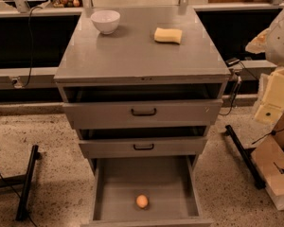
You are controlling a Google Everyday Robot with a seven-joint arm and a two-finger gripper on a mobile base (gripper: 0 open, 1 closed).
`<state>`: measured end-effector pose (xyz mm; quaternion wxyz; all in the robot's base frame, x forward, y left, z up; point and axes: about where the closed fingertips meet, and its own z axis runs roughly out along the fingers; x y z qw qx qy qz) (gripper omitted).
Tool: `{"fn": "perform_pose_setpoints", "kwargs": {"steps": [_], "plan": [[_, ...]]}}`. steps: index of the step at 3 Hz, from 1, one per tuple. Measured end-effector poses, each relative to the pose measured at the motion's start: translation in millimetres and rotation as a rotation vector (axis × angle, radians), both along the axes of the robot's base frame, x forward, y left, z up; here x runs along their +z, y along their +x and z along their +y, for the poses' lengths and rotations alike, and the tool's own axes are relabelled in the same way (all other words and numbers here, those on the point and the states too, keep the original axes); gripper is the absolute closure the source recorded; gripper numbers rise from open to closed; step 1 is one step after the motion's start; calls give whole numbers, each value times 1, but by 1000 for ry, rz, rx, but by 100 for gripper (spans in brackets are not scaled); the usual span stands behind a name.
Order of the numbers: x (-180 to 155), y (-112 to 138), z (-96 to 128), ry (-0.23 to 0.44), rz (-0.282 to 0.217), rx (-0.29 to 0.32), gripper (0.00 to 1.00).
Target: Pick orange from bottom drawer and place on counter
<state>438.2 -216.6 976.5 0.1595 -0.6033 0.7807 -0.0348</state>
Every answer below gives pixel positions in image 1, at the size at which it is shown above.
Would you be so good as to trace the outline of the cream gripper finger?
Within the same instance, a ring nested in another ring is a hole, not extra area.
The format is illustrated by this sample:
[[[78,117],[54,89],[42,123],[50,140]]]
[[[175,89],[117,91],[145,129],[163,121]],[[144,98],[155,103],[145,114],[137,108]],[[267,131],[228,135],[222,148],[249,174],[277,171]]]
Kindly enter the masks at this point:
[[[266,37],[268,32],[268,28],[262,30],[251,42],[245,46],[245,50],[253,54],[263,53],[266,49]]]

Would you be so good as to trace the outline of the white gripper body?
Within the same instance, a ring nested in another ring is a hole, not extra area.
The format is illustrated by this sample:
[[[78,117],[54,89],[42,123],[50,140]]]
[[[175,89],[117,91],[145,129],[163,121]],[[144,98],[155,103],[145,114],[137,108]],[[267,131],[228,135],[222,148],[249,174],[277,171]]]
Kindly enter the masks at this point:
[[[274,124],[284,113],[284,67],[270,75],[261,74],[254,119],[263,124]]]

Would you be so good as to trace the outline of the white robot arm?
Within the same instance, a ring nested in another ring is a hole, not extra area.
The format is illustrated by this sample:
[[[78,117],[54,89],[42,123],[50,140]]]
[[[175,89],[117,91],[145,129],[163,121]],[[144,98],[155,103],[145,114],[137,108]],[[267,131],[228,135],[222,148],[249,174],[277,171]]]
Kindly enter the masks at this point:
[[[264,52],[266,60],[276,66],[267,77],[254,115],[257,122],[274,124],[284,112],[284,8],[268,28],[245,46],[245,50],[254,54]]]

